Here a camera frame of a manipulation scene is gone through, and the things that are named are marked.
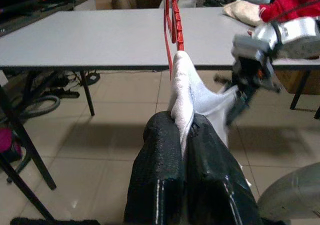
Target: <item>tv stand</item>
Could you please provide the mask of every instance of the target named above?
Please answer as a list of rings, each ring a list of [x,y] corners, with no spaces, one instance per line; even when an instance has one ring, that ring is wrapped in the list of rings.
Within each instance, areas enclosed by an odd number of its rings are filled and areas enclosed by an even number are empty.
[[[41,19],[44,19],[56,12],[59,11],[72,11],[74,7],[86,2],[88,0],[75,0],[74,3],[67,3],[60,6],[57,6],[53,9],[41,11],[41,8],[38,7],[34,11],[27,11],[23,14],[12,14],[11,16],[6,16],[4,19],[0,20],[0,38],[9,33],[12,33],[18,29],[21,29],[29,24],[35,23]]]

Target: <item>white table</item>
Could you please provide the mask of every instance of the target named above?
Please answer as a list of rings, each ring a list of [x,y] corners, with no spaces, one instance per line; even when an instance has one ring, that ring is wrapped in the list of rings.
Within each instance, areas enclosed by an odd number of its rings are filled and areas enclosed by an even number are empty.
[[[221,8],[180,10],[185,50],[198,69],[232,67],[232,41],[249,26]],[[282,60],[276,69],[317,69],[317,60]],[[63,11],[0,38],[0,69],[168,68],[162,9]]]

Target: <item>red cloth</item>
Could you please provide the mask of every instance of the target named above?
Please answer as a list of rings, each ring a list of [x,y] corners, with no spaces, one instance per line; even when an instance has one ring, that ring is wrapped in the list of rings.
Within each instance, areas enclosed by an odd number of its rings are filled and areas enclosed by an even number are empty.
[[[278,15],[311,1],[314,0],[275,0],[270,4],[261,4],[259,6],[260,17],[264,22],[269,22]],[[292,11],[280,17],[278,21],[284,22],[300,17],[316,16],[320,16],[320,2]]]

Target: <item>white sock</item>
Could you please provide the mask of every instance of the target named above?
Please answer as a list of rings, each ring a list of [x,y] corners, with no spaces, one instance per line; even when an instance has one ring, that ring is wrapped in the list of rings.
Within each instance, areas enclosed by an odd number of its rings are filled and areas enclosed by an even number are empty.
[[[180,132],[181,153],[185,159],[187,136],[194,114],[204,115],[227,146],[227,111],[236,100],[237,86],[224,93],[210,91],[199,77],[190,57],[178,51],[173,59],[171,98],[168,110]]]

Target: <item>tiled floor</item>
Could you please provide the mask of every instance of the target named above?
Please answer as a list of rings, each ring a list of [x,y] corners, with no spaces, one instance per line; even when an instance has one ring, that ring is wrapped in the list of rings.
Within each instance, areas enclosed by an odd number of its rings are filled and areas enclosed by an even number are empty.
[[[214,91],[215,73],[200,71]],[[167,109],[169,73],[103,72],[90,86],[94,117],[82,88],[80,98],[64,99],[50,114],[30,119],[25,127],[57,183],[51,191],[31,163],[22,178],[57,219],[123,219],[133,161],[142,147],[143,129],[157,111]],[[303,95],[301,110],[289,110],[292,94],[259,91],[252,108],[230,129],[229,147],[243,165],[256,199],[281,176],[320,160],[320,121],[313,116],[320,96]],[[0,225],[12,217],[40,218],[15,185],[0,173]],[[292,221],[316,225],[319,219]]]

